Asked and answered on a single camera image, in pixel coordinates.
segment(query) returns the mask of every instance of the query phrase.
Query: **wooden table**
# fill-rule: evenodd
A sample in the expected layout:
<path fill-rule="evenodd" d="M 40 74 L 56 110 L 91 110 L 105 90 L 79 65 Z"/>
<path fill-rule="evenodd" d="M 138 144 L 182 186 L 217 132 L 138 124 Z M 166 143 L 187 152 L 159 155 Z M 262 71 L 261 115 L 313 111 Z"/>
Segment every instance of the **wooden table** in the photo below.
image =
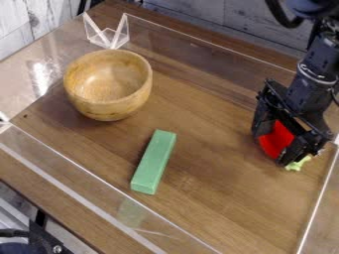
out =
<path fill-rule="evenodd" d="M 114 27 L 123 12 L 294 69 L 293 58 L 121 1 L 106 1 L 91 10 L 91 15 L 102 26 Z M 32 53 L 51 38 L 78 33 L 82 25 L 82 20 L 68 23 L 4 64 L 18 62 L 20 54 Z M 78 51 L 81 46 L 70 45 L 66 37 L 59 39 Z M 158 55 L 151 60 L 154 90 L 137 115 L 114 123 L 81 116 L 58 79 L 48 94 L 12 122 L 223 253 L 291 253 L 322 187 L 333 149 L 329 147 L 301 173 L 290 173 L 266 157 L 250 130 L 262 75 L 273 71 L 273 76 L 289 83 L 293 73 L 263 69 L 254 62 L 237 63 L 226 56 L 215 57 L 213 62 L 194 60 L 202 66 L 227 66 L 221 69 L 226 70 L 225 76 L 205 73 L 185 64 L 190 61 L 185 56 L 181 63 L 174 63 L 169 58 L 174 52 L 171 45 L 165 38 L 157 40 L 162 47 L 154 46 Z M 187 73 L 201 81 L 194 83 Z M 129 183 L 155 129 L 178 133 L 178 144 L 158 193 L 146 195 L 131 191 Z M 150 253 L 4 152 L 0 162 L 2 180 L 98 251 Z M 103 198 L 95 192 L 86 194 L 98 200 Z"/>

